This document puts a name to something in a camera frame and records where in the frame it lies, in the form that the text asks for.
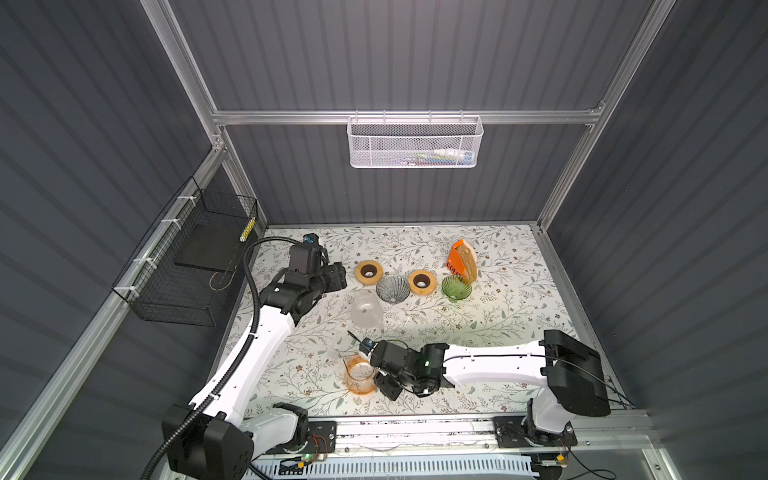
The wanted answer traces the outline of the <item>green glass dripper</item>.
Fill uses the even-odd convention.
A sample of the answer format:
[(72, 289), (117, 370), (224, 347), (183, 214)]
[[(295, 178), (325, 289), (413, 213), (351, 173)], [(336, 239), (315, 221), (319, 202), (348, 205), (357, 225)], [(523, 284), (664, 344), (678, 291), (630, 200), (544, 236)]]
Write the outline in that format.
[(460, 275), (450, 275), (441, 282), (443, 295), (452, 303), (468, 299), (472, 294), (472, 284)]

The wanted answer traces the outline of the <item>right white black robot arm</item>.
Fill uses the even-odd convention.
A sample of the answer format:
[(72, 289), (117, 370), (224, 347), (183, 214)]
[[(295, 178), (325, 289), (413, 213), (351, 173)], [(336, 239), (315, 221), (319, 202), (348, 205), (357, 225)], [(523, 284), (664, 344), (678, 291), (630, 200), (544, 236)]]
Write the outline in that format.
[(611, 413), (599, 353), (560, 330), (546, 330), (541, 340), (501, 347), (431, 343), (415, 350), (365, 338), (359, 351), (376, 370), (377, 388), (392, 401), (404, 391), (424, 398), (475, 383), (538, 387), (525, 416), (512, 428), (534, 446), (572, 447), (577, 444), (574, 418)]

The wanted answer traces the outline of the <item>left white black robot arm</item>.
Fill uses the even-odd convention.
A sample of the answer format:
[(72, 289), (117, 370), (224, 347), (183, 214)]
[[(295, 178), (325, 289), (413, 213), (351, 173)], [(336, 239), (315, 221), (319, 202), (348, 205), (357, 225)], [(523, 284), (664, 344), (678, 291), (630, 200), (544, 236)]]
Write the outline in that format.
[(240, 479), (252, 461), (278, 448), (300, 451), (310, 434), (308, 412), (277, 403), (247, 418), (246, 407), (270, 362), (298, 322), (326, 293), (345, 289), (341, 263), (290, 267), (255, 295), (254, 315), (233, 351), (185, 405), (173, 405), (161, 422), (163, 442), (142, 476), (165, 459), (193, 479)]

